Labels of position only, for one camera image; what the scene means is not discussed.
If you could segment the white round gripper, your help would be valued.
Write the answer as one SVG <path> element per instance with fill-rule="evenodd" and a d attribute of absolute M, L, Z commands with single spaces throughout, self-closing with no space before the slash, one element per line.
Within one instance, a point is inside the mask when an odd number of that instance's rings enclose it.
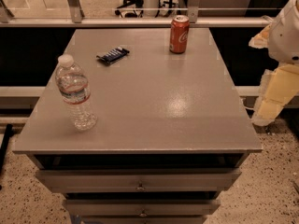
<path fill-rule="evenodd" d="M 251 121 L 267 126 L 299 92 L 299 9 L 298 0 L 289 0 L 271 25 L 249 41 L 249 46 L 267 49 L 269 56 L 280 62 L 274 71 L 265 70 Z"/>

